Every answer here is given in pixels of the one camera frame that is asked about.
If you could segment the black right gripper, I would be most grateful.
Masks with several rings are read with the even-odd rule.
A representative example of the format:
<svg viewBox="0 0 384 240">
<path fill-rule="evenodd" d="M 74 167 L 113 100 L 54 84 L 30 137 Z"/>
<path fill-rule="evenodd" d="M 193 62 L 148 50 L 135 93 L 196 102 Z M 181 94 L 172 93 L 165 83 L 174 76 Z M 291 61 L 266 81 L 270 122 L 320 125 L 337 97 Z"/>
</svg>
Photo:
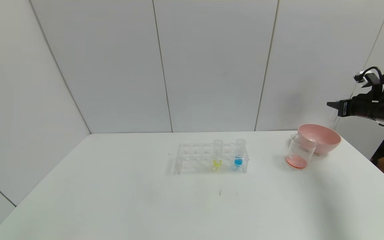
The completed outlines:
<svg viewBox="0 0 384 240">
<path fill-rule="evenodd" d="M 379 102 L 378 100 L 373 100 L 372 94 L 370 93 L 358 94 L 347 100 L 327 102 L 326 105 L 336 109 L 340 117 L 357 116 L 373 121 L 378 120 L 377 111 Z"/>
</svg>

